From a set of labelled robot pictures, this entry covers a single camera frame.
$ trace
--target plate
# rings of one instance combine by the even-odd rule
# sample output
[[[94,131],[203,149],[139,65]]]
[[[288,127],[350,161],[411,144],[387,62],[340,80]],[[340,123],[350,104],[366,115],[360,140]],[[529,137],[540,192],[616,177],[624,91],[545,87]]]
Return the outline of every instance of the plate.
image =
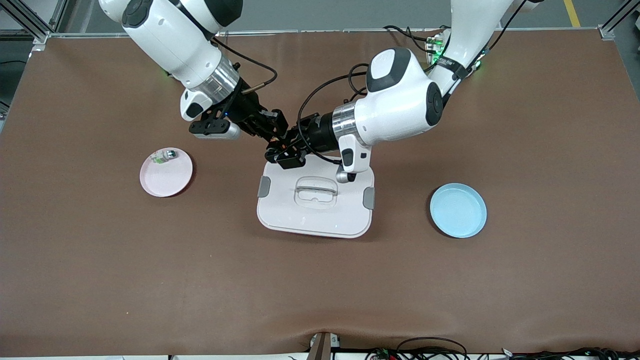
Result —
[[[140,185],[146,192],[157,197],[172,196],[184,189],[193,175],[193,162],[186,152],[165,147],[162,151],[175,150],[178,156],[163,164],[151,161],[149,154],[140,168]]]
[[[441,186],[433,193],[429,210],[436,226],[455,238],[476,235],[486,223],[484,200],[477,191],[464,184]]]

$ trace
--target pink plate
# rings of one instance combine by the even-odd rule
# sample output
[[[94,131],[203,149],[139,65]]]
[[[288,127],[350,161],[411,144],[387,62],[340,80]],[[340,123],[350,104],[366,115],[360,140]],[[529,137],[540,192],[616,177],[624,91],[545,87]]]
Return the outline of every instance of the pink plate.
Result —
[[[153,196],[167,197],[179,193],[193,175],[193,163],[189,154],[174,147],[162,149],[167,150],[175,150],[178,156],[164,164],[154,163],[147,156],[140,168],[140,185]]]

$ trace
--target light blue plate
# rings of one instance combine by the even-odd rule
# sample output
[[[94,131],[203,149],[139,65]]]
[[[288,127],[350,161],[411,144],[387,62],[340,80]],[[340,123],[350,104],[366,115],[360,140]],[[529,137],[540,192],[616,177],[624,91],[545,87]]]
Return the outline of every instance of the light blue plate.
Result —
[[[431,197],[431,218],[445,234],[469,238],[486,223],[484,200],[467,185],[451,183],[441,186]]]

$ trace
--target small bottle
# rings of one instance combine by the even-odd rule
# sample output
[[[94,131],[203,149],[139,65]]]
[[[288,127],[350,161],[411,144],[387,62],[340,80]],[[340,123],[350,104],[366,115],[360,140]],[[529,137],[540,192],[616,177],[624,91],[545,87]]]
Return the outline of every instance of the small bottle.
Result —
[[[164,164],[167,161],[171,159],[175,159],[177,157],[178,157],[178,153],[175,150],[166,150],[166,151],[158,150],[153,154],[151,154],[151,156],[149,156],[151,161],[156,164]]]

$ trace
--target brown table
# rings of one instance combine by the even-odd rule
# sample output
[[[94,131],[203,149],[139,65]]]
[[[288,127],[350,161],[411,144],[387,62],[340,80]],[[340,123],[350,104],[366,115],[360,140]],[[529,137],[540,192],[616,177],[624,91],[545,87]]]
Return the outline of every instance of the brown table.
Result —
[[[289,122],[323,81],[412,47],[385,33],[229,44],[279,70],[260,97]],[[0,356],[291,352],[317,331],[345,347],[640,347],[640,109],[597,31],[508,32],[436,129],[375,147],[373,224],[355,240],[262,227],[265,143],[197,140],[181,92],[126,38],[33,54],[0,136]],[[308,112],[350,95],[335,85]],[[166,146],[196,176],[157,199],[138,171]],[[487,203],[471,239],[429,223],[429,195],[450,182]]]

